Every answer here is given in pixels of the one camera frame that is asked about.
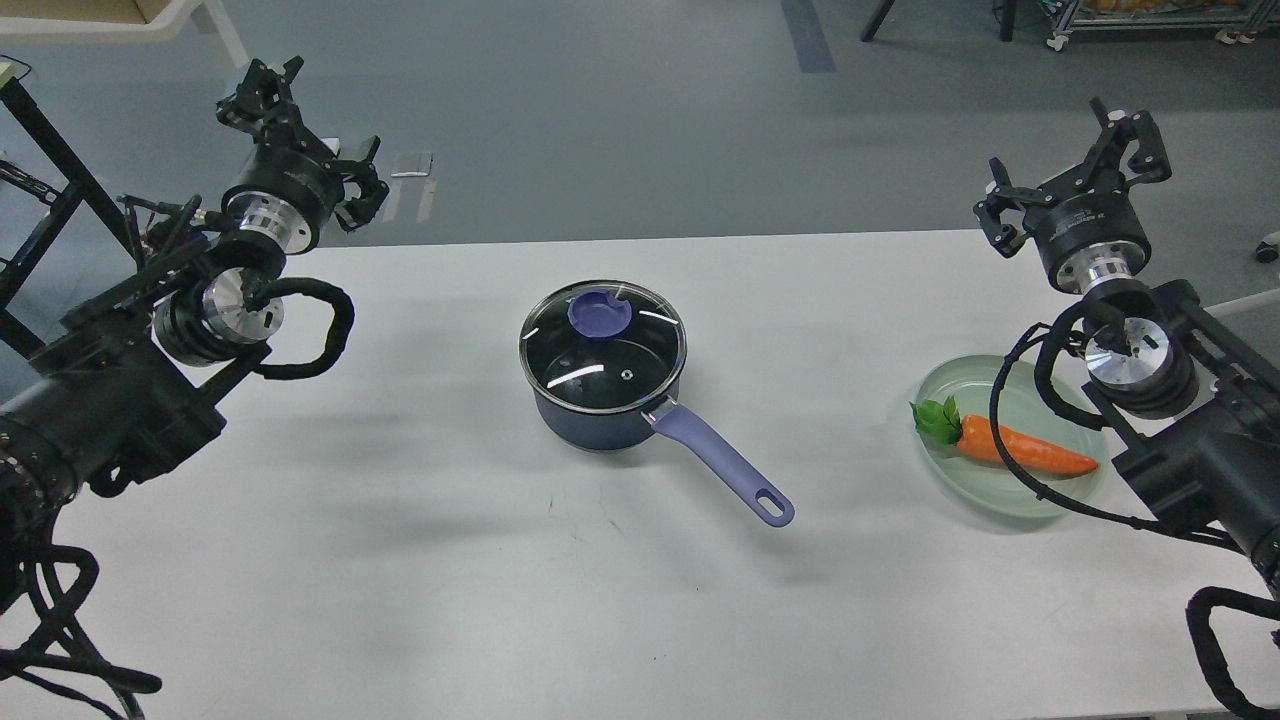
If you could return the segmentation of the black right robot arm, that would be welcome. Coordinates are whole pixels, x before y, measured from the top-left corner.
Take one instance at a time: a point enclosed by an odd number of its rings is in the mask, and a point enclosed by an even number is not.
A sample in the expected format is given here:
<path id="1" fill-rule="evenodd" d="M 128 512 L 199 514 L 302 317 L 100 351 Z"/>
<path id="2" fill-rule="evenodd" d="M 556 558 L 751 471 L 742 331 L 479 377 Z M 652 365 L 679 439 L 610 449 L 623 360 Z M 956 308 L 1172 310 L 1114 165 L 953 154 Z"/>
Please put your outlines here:
<path id="1" fill-rule="evenodd" d="M 992 159 L 974 205 L 1004 258 L 1032 243 L 1074 297 L 1048 327 L 1033 380 L 1055 415 L 1112 430 L 1116 473 L 1149 511 L 1132 527 L 1243 553 L 1277 593 L 1277 369 L 1201 304 L 1187 281 L 1139 279 L 1152 246 L 1132 205 L 1167 181 L 1153 117 L 1093 97 L 1084 158 L 1032 187 Z"/>

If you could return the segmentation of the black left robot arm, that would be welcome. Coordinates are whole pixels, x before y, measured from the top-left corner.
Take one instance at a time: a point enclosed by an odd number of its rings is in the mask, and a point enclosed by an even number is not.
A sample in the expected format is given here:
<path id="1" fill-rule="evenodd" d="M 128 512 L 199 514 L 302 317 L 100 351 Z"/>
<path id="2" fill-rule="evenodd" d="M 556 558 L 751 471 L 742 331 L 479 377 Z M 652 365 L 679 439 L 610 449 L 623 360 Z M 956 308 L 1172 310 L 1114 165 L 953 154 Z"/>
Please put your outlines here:
<path id="1" fill-rule="evenodd" d="M 42 341 L 10 313 L 3 342 L 38 374 L 3 405 L 3 607 L 29 601 L 35 629 L 3 651 L 3 678 L 84 702 L 110 719 L 141 719 L 151 674 L 110 664 L 77 619 L 100 566 L 58 544 L 61 510 L 83 489 L 111 498 L 168 474 L 218 438 L 218 405 L 251 375 L 303 380 L 346 351 L 355 305 L 325 281 L 288 277 L 288 258 L 317 246 L 335 222 L 370 224 L 389 187 L 375 168 L 379 137 L 355 155 L 315 135 L 292 94 L 303 60 L 253 59 L 218 101 L 218 120 L 253 145 L 218 208 L 111 197 L 12 70 L 3 105 L 65 178 L 60 188 L 14 167 L 3 179 L 46 205 L 3 263 L 9 304 L 77 209 L 90 208 L 134 264 L 133 275 L 69 310 Z"/>

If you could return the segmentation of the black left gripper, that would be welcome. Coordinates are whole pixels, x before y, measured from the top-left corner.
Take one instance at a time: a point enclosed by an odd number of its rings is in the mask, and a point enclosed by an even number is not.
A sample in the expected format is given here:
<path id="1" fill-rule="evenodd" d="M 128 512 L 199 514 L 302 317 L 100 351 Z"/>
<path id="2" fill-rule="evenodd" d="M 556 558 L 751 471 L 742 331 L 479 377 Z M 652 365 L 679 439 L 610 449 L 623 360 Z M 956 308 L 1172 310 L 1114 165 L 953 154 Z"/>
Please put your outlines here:
<path id="1" fill-rule="evenodd" d="M 238 229 L 266 236 L 285 254 L 315 249 L 334 210 L 346 233 L 369 225 L 390 192 L 374 161 L 381 146 L 379 136 L 337 158 L 335 146 L 305 124 L 292 94 L 303 65 L 301 56 L 285 60 L 279 69 L 253 59 L 241 82 L 216 102 L 219 123 L 262 145 L 253 149 L 224 193 L 221 211 Z M 340 181 L 320 163 L 334 158 Z M 342 184 L 352 184 L 357 193 L 344 197 Z"/>

